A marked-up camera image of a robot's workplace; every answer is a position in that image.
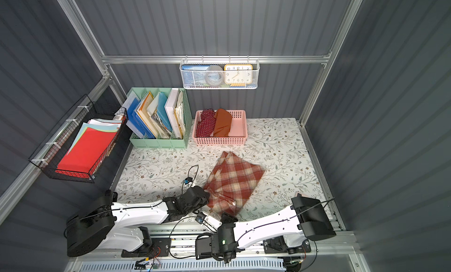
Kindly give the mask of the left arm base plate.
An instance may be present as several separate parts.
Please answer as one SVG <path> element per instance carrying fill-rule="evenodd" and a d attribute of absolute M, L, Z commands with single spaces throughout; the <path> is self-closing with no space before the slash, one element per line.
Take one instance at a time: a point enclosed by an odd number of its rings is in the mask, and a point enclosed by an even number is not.
<path fill-rule="evenodd" d="M 134 258 L 134 257 L 166 257 L 169 255 L 169 248 L 171 245 L 171 238 L 153 238 L 144 239 L 143 244 L 136 250 L 128 252 L 122 250 L 122 258 Z"/>

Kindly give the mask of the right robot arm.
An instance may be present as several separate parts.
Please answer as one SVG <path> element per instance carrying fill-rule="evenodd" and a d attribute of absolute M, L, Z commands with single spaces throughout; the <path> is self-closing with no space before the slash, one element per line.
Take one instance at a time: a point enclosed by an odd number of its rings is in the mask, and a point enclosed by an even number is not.
<path fill-rule="evenodd" d="M 210 231 L 197 236 L 195 258 L 215 259 L 225 264 L 236 258 L 237 253 L 264 240 L 296 235 L 300 241 L 320 241 L 336 236 L 325 207 L 334 198 L 320 201 L 298 194 L 291 205 L 272 215 L 245 222 L 238 222 L 226 213 L 218 220 L 204 215 L 196 220 Z"/>

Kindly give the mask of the rust brown skirt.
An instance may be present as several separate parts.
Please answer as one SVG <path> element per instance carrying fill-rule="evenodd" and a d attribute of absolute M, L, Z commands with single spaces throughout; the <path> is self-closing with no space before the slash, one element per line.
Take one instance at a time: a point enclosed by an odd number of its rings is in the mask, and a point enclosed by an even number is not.
<path fill-rule="evenodd" d="M 215 113 L 215 128 L 213 131 L 213 137 L 217 138 L 225 138 L 229 136 L 229 132 L 231 130 L 231 122 L 232 122 L 232 115 L 220 108 Z"/>

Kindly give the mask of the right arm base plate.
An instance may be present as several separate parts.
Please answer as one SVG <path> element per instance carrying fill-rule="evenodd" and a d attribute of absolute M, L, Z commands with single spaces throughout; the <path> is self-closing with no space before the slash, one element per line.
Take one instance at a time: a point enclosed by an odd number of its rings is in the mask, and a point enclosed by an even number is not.
<path fill-rule="evenodd" d="M 311 252 L 310 241 L 296 234 L 278 236 L 264 240 L 263 246 L 266 254 L 296 254 Z"/>

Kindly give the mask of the pink plastic basket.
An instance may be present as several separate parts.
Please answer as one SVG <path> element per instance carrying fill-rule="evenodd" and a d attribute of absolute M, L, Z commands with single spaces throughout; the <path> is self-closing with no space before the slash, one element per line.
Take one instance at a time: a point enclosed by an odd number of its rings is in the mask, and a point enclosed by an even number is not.
<path fill-rule="evenodd" d="M 201 111 L 196 112 L 193 120 L 193 131 L 191 136 L 196 145 L 244 145 L 248 138 L 247 115 L 244 110 L 227 110 L 231 114 L 231 128 L 228 137 L 197 137 L 197 127 L 201 120 Z"/>

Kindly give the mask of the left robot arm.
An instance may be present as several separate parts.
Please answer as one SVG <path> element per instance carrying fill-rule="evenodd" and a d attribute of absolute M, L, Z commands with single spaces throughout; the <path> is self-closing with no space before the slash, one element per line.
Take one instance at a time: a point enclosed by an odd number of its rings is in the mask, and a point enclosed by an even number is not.
<path fill-rule="evenodd" d="M 154 252 L 146 224 L 161 225 L 180 221 L 209 202 L 210 194 L 199 186 L 176 197 L 150 203 L 119 203 L 113 192 L 95 200 L 66 222 L 68 257 L 79 257 L 95 249 L 117 249 L 122 257 L 148 256 Z"/>

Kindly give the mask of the red plaid skirt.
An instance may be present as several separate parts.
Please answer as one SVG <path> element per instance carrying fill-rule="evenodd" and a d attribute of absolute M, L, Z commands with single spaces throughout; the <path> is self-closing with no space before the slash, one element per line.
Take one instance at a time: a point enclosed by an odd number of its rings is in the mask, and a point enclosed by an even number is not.
<path fill-rule="evenodd" d="M 224 151 L 203 189 L 210 194 L 208 207 L 218 215 L 237 215 L 265 174 L 261 165 L 251 164 L 233 152 Z"/>

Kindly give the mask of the red polka dot skirt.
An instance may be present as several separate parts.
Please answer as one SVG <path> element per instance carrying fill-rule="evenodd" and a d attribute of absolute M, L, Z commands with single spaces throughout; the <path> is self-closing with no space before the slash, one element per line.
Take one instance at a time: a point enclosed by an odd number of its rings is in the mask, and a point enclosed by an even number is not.
<path fill-rule="evenodd" d="M 212 109 L 203 110 L 200 114 L 200 120 L 197 123 L 196 137 L 207 138 L 214 132 L 216 125 L 215 111 Z"/>

